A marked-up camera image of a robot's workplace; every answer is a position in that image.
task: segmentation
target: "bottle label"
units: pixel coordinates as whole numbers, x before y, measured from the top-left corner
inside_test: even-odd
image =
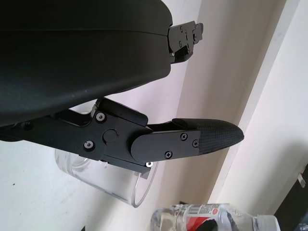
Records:
[[[220,204],[189,206],[186,214],[187,231],[212,230],[213,226],[217,226],[215,220],[217,220],[219,209]]]

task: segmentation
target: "plastic container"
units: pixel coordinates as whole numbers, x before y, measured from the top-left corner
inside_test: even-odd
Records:
[[[158,163],[153,163],[146,178],[140,173],[80,157],[62,150],[55,151],[56,163],[63,172],[137,208],[150,189]]]
[[[151,231],[280,231],[274,216],[251,216],[230,204],[175,205],[153,213]]]

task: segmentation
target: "bottle cap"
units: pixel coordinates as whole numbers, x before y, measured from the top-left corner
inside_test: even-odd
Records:
[[[272,215],[257,216],[260,231],[280,231],[277,218]]]

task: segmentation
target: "silver screw head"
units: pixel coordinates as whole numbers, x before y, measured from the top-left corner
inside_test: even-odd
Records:
[[[192,143],[193,143],[192,145],[193,145],[194,148],[197,148],[199,146],[198,140],[194,140]]]
[[[99,112],[98,114],[96,114],[96,120],[99,122],[102,122],[105,118],[106,116],[104,113]]]
[[[86,141],[84,142],[83,146],[85,147],[85,149],[91,149],[94,146],[94,143],[92,141]]]
[[[188,135],[187,133],[182,133],[181,134],[181,141],[185,141],[187,139]]]
[[[166,153],[165,153],[165,158],[166,159],[170,159],[172,157],[172,152],[171,151],[167,151]]]
[[[153,162],[148,162],[148,163],[145,164],[145,166],[152,167],[153,166]]]

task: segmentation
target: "plastic water bottle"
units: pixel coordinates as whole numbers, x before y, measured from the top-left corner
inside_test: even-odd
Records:
[[[230,204],[175,205],[155,211],[151,231],[280,231],[274,216],[251,216]]]

